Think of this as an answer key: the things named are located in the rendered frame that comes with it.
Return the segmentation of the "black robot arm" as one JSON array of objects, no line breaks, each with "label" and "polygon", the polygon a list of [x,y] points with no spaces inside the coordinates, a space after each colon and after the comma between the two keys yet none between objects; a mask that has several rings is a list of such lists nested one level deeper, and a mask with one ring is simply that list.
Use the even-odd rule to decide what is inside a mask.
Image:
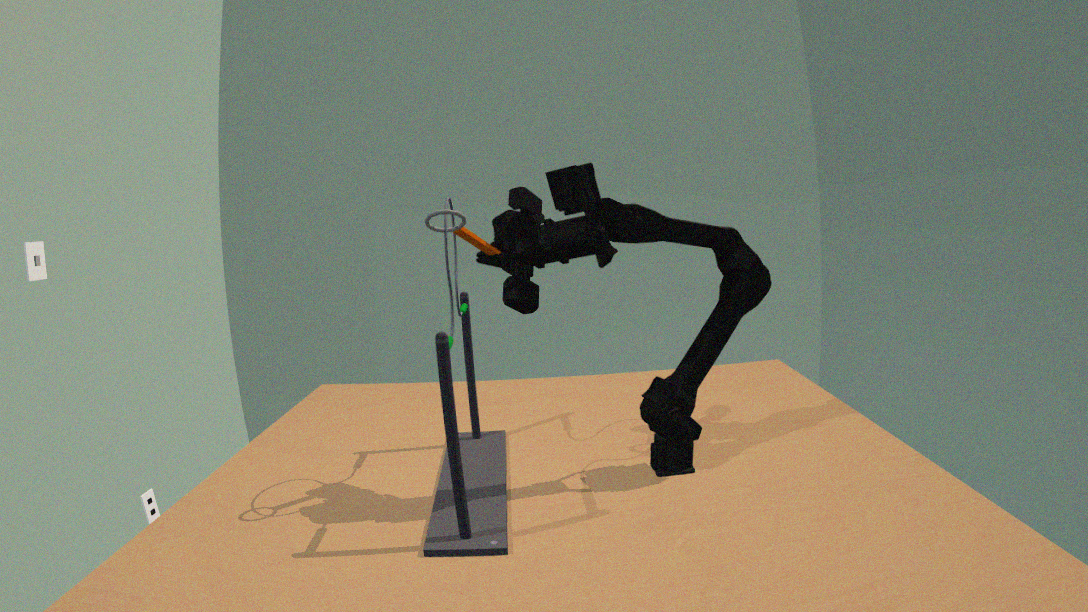
[{"label": "black robot arm", "polygon": [[[601,198],[592,163],[546,172],[555,209],[585,216],[561,220],[557,240],[562,255],[596,254],[599,267],[618,252],[610,242],[673,242],[712,248],[724,274],[720,297],[696,340],[672,375],[656,377],[642,394],[640,416],[654,431],[650,465],[657,477],[694,473],[693,441],[702,427],[690,417],[698,385],[710,370],[742,316],[761,304],[771,287],[770,272],[732,227],[714,227],[668,218],[639,204]],[[601,199],[599,199],[601,198]],[[541,217],[542,216],[542,217]],[[544,215],[507,210],[492,220],[495,245],[507,258],[522,261],[542,246]]]}]

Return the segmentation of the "orange handle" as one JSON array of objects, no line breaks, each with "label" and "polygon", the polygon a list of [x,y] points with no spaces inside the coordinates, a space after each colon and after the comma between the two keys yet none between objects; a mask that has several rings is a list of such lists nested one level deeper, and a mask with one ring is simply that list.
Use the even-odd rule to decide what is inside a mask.
[{"label": "orange handle", "polygon": [[461,224],[458,225],[458,227],[447,228],[447,230],[448,230],[447,232],[453,232],[455,235],[462,237],[465,241],[467,241],[471,245],[475,246],[475,248],[478,248],[479,250],[484,252],[487,255],[500,253],[500,250],[495,249],[495,247],[493,247],[492,245],[490,245],[486,241],[484,241],[483,238],[478,237],[474,233],[472,233],[471,231],[469,231],[466,228],[463,228],[466,225],[466,223],[467,223],[466,216],[462,215],[462,213],[459,213],[457,211],[453,211],[453,210],[437,210],[437,211],[434,211],[432,213],[426,215],[426,218],[424,220],[426,228],[432,229],[433,231],[445,233],[444,228],[432,227],[429,223],[429,220],[432,217],[437,216],[437,215],[454,215],[454,216],[457,215],[458,217],[460,217],[462,219]]}]

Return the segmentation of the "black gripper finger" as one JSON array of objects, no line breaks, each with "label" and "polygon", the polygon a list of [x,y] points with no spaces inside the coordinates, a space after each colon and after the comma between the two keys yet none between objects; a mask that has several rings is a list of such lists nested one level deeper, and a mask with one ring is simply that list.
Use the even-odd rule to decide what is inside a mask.
[{"label": "black gripper finger", "polygon": [[509,259],[507,258],[507,253],[506,250],[503,249],[498,254],[491,254],[486,257],[481,257],[475,259],[475,262],[500,267],[505,272],[511,276],[516,276],[508,270],[508,261]]},{"label": "black gripper finger", "polygon": [[[498,248],[496,247],[496,245],[495,245],[495,242],[493,242],[493,243],[492,243],[492,244],[490,244],[490,245],[492,245],[493,247],[495,247],[495,249],[497,249],[497,250],[502,250],[502,249],[498,249]],[[484,253],[484,252],[482,252],[482,250],[480,250],[480,252],[479,252],[479,253],[477,254],[477,257],[478,257],[478,258],[481,258],[481,257],[486,257],[486,256],[489,256],[489,255],[487,255],[487,254],[485,254],[485,253]]]}]

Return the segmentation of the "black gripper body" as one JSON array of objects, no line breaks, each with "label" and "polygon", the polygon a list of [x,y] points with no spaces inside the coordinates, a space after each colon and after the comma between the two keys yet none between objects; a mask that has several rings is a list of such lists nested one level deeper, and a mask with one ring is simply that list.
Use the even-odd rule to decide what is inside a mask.
[{"label": "black gripper body", "polygon": [[[527,215],[541,215],[542,200],[526,187],[509,189],[509,206],[514,210]],[[543,246],[530,255],[526,260],[517,261],[509,259],[508,270],[516,276],[508,276],[503,282],[504,305],[522,314],[535,313],[539,308],[539,285],[530,281],[533,277],[533,267],[545,268],[545,264],[561,262],[569,264],[569,259],[562,255],[557,240],[557,227],[560,221],[545,219],[544,225],[540,225],[540,237],[544,237]]]}]

